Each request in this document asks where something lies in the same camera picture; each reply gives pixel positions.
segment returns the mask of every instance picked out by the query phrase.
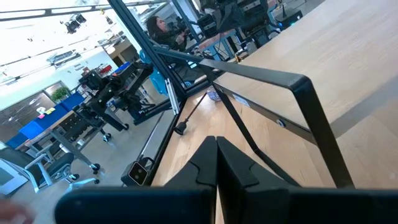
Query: woman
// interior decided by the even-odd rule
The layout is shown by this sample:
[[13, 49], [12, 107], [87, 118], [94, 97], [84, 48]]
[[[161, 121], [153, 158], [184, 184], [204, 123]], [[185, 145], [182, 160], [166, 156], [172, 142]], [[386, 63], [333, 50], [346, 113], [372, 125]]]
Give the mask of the woman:
[[178, 34], [168, 31], [166, 23], [158, 16], [151, 16], [147, 20], [147, 29], [149, 37], [158, 44], [168, 45], [173, 50], [184, 51], [187, 46], [185, 32]]

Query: green plant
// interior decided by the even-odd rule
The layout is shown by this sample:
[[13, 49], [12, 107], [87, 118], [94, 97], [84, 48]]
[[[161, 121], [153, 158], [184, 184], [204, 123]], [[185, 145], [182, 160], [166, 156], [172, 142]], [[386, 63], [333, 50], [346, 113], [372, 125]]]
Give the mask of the green plant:
[[59, 102], [61, 100], [63, 100], [66, 96], [69, 96], [69, 89], [68, 87], [61, 87], [57, 90], [55, 90], [52, 94], [51, 94], [51, 99], [54, 102]]

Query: office chair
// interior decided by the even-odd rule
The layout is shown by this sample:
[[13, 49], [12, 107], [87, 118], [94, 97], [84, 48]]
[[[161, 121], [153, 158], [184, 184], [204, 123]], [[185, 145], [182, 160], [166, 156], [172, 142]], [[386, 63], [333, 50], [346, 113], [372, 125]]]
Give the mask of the office chair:
[[37, 157], [33, 158], [19, 150], [5, 147], [4, 149], [0, 149], [0, 158], [14, 164], [20, 168], [20, 172], [24, 172], [24, 174], [29, 176], [35, 193], [60, 180], [66, 180], [69, 183], [67, 192], [75, 188], [79, 188], [91, 181], [93, 181], [94, 184], [98, 184], [100, 182], [100, 180], [95, 178], [76, 182], [80, 176], [78, 174], [71, 174], [71, 164], [73, 162], [74, 155], [70, 152], [54, 161], [47, 168], [44, 168], [42, 159], [46, 156], [45, 152], [49, 149], [50, 147], [42, 149], [37, 153]]

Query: wooden table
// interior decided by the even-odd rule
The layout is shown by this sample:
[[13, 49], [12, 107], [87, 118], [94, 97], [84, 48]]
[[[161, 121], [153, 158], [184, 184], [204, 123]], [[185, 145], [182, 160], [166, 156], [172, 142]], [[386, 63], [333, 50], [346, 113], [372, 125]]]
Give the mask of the wooden table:
[[[398, 171], [392, 159], [398, 159], [398, 126], [392, 123], [397, 113], [390, 110], [398, 90], [397, 9], [392, 1], [325, 1], [241, 63], [312, 80], [354, 182], [358, 167], [349, 153], [365, 158], [361, 167], [380, 159], [375, 176], [393, 180]], [[215, 83], [309, 128], [285, 89], [231, 73]], [[379, 110], [387, 116], [375, 118]]]
[[[77, 149], [72, 143], [69, 142], [69, 140], [67, 140], [65, 137], [63, 137], [62, 134], [60, 134], [56, 127], [62, 123], [63, 121], [65, 121], [70, 115], [72, 115], [74, 113], [74, 111], [69, 111], [67, 114], [65, 114], [64, 116], [62, 116], [58, 121], [56, 121], [55, 123], [53, 123], [50, 127], [48, 127], [46, 130], [44, 130], [42, 133], [40, 133], [38, 136], [36, 136], [33, 139], [30, 139], [28, 141], [26, 141], [24, 143], [25, 146], [29, 147], [29, 148], [33, 148], [36, 149], [34, 147], [34, 143], [40, 141], [41, 139], [43, 139], [44, 137], [51, 135], [52, 137], [54, 137], [56, 140], [58, 140], [61, 144], [63, 144], [71, 153], [73, 153], [77, 159], [83, 161], [85, 164], [89, 165], [91, 168], [95, 168], [96, 165], [94, 165], [85, 155], [83, 155], [80, 150], [83, 148], [81, 148], [80, 150]], [[49, 155], [50, 160], [53, 160], [52, 155], [48, 152], [47, 155]]]
[[[394, 1], [326, 0], [241, 62], [311, 78], [356, 188], [398, 187], [397, 9]], [[287, 90], [230, 73], [215, 82], [308, 127]], [[232, 102], [260, 149], [301, 185], [334, 186], [316, 145]], [[219, 107], [200, 105], [187, 134], [172, 135], [154, 185], [178, 172], [206, 135], [224, 135], [252, 154], [247, 143], [235, 140], [241, 134]], [[189, 110], [183, 109], [181, 121]]]

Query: paper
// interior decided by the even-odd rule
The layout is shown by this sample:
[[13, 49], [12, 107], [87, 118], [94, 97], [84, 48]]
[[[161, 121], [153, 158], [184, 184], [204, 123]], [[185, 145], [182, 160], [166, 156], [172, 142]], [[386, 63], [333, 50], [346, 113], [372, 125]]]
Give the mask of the paper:
[[249, 103], [248, 103], [245, 99], [243, 99], [243, 98], [241, 98], [240, 96], [237, 96], [237, 95], [235, 95], [235, 94], [232, 94], [232, 95], [234, 96], [234, 98], [235, 98], [236, 101], [240, 102], [240, 103], [243, 104], [243, 105], [246, 105], [246, 106], [250, 107], [250, 106], [249, 106]]

